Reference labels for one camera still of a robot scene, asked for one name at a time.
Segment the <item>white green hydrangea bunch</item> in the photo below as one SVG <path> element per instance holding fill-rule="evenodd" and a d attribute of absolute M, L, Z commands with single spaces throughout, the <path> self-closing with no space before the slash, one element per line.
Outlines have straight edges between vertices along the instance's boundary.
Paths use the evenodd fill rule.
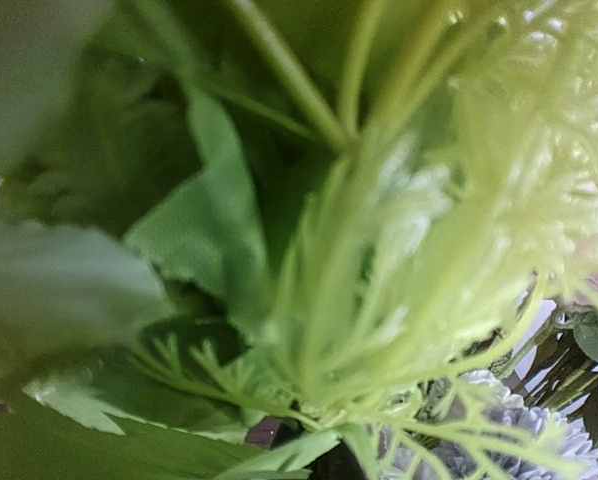
<path fill-rule="evenodd" d="M 598 1 L 0 1 L 0 479 L 308 479 L 488 370 L 598 447 Z"/>

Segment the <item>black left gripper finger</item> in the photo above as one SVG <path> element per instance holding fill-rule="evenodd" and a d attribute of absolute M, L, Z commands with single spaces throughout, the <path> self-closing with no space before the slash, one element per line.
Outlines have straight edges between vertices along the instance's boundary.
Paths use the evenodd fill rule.
<path fill-rule="evenodd" d="M 322 454 L 310 465 L 309 480 L 365 480 L 366 476 L 345 443 Z"/>

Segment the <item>blue white hydrangea bunch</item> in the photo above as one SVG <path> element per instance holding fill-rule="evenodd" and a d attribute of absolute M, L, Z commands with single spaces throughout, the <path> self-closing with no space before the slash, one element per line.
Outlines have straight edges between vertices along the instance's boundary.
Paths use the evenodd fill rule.
<path fill-rule="evenodd" d="M 598 447 L 562 414 L 529 407 L 488 370 L 458 379 L 443 415 L 379 435 L 381 479 L 598 479 Z"/>

